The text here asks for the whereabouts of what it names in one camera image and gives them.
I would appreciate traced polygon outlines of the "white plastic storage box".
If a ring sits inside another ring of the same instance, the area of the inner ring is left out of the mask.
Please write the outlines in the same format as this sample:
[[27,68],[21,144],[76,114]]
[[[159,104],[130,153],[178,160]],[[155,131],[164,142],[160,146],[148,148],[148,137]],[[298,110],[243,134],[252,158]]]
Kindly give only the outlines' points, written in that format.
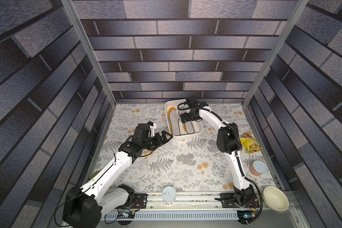
[[190,121],[183,123],[181,114],[188,113],[188,110],[181,111],[177,108],[180,104],[181,108],[187,108],[187,104],[183,104],[186,99],[172,100],[164,104],[166,120],[169,129],[175,139],[189,139],[199,137],[203,132],[203,124],[198,121]]

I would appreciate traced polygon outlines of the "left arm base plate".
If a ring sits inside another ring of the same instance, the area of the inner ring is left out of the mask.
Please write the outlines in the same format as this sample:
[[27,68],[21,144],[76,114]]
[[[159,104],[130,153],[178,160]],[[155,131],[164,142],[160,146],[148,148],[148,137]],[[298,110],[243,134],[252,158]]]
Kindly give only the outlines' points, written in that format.
[[146,193],[135,193],[134,201],[130,209],[132,210],[145,209],[147,205],[147,198],[148,198],[148,194]]

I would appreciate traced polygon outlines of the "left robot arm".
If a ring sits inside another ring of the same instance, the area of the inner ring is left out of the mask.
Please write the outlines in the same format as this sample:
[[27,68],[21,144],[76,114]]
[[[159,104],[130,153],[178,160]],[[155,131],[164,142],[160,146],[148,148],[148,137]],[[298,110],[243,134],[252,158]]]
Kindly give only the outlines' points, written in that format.
[[129,206],[134,201],[134,189],[120,185],[110,194],[106,192],[130,167],[143,151],[155,151],[167,144],[173,135],[166,131],[155,132],[156,124],[140,123],[135,133],[128,137],[114,154],[113,159],[91,180],[80,188],[73,187],[66,194],[62,220],[72,228],[95,228],[101,218],[120,206]]

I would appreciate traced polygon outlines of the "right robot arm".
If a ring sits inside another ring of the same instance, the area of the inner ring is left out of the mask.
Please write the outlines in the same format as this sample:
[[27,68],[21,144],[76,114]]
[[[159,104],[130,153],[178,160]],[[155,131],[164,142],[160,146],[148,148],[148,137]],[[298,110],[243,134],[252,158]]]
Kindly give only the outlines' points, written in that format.
[[180,114],[182,123],[204,120],[218,131],[216,145],[225,155],[233,177],[235,194],[232,201],[240,208],[259,207],[255,194],[257,185],[247,178],[241,163],[242,144],[237,125],[225,121],[212,111],[206,102],[199,102],[195,97],[187,98],[185,102],[177,105],[177,109],[182,111]]

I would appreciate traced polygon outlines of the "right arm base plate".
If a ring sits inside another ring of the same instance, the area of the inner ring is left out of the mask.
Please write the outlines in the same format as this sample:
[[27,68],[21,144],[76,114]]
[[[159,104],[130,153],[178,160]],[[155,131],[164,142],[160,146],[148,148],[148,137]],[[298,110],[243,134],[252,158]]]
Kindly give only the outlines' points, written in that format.
[[233,192],[225,192],[221,193],[220,196],[220,202],[222,204],[222,208],[246,208],[246,209],[256,209],[260,207],[258,198],[255,197],[247,200],[242,205],[237,204],[237,200],[234,197]]

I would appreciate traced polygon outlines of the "grey insole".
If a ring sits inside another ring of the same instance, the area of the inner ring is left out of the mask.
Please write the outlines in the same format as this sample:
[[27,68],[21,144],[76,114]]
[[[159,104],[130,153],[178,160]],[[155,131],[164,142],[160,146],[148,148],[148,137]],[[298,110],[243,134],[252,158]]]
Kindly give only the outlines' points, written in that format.
[[170,126],[170,131],[172,132],[174,136],[180,136],[181,134],[180,127],[179,127],[180,119],[178,116],[178,111],[177,110],[171,111],[170,118],[171,118],[171,123],[172,123],[172,125]]
[[194,127],[192,125],[192,122],[186,122],[185,127],[186,127],[186,131],[188,132],[189,135],[193,134],[195,132]]

